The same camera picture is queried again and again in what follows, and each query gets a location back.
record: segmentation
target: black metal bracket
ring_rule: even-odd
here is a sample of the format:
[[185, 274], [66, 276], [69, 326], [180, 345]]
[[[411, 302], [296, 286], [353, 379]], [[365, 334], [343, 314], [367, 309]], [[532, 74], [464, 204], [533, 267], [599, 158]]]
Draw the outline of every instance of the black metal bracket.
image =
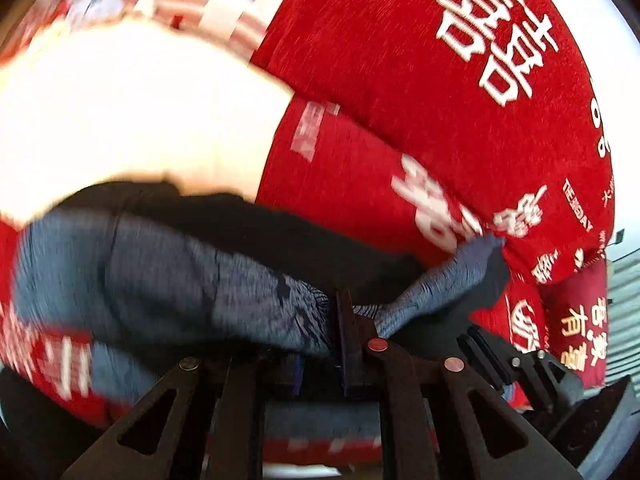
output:
[[582, 382], [548, 352], [523, 354], [500, 336], [473, 325], [458, 337], [465, 357], [499, 393], [505, 384], [518, 382], [534, 414], [529, 421], [550, 438], [584, 396]]
[[[579, 480], [578, 472], [454, 357], [427, 361], [337, 300], [347, 399], [377, 400], [385, 480]], [[295, 396], [300, 358], [184, 359], [63, 480], [259, 480], [268, 399]]]

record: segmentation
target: gray knit garment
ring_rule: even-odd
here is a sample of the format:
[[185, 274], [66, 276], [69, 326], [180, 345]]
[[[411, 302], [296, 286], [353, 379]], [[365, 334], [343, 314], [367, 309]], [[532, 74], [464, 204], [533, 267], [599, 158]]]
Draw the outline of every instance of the gray knit garment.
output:
[[27, 323], [97, 340], [206, 343], [228, 337], [328, 357], [329, 299], [242, 254], [133, 216], [59, 212], [23, 234], [13, 282]]
[[433, 314], [482, 281], [492, 251], [504, 244], [493, 234], [463, 244], [453, 258], [429, 270], [393, 303], [354, 307], [374, 320], [380, 337], [391, 337], [412, 319]]

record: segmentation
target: red blanket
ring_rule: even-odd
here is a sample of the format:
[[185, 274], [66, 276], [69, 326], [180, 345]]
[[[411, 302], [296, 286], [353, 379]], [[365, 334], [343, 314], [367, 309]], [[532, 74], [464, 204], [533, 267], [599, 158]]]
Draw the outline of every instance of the red blanket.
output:
[[[386, 250], [411, 251], [427, 266], [486, 231], [414, 159], [333, 107], [298, 97], [276, 132], [258, 201]], [[548, 348], [538, 288], [516, 272], [500, 301], [472, 319], [519, 350]]]
[[11, 298], [12, 267], [20, 233], [0, 220], [0, 363], [12, 368], [85, 422], [106, 428], [125, 410], [95, 394], [84, 380], [91, 367], [91, 337], [24, 324]]
[[597, 101], [550, 0], [284, 0], [252, 61], [415, 158], [532, 282], [610, 237]]

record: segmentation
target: metal frame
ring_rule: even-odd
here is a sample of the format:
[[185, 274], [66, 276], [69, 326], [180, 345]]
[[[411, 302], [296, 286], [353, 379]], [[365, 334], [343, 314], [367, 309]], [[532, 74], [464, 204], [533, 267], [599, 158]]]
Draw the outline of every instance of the metal frame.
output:
[[[380, 402], [385, 480], [581, 478], [463, 360], [412, 357], [354, 315], [348, 294], [337, 306], [344, 397]], [[294, 399], [301, 366], [298, 356], [253, 350], [184, 359], [63, 480], [259, 480], [265, 402]], [[524, 359], [514, 373], [532, 369]]]

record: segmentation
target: red pillow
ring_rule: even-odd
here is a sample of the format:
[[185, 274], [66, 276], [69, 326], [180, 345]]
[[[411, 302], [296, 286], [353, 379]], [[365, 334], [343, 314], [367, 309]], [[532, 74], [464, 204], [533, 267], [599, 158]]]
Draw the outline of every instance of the red pillow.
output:
[[11, 272], [17, 243], [18, 231], [0, 220], [0, 306], [11, 300]]
[[425, 168], [335, 113], [293, 98], [274, 135], [257, 203], [379, 249], [411, 252], [427, 266], [482, 232]]
[[532, 282], [612, 232], [598, 104], [551, 0], [284, 0], [252, 62], [411, 155]]
[[542, 286], [550, 352], [585, 388], [602, 386], [607, 360], [607, 266], [598, 257], [571, 278]]

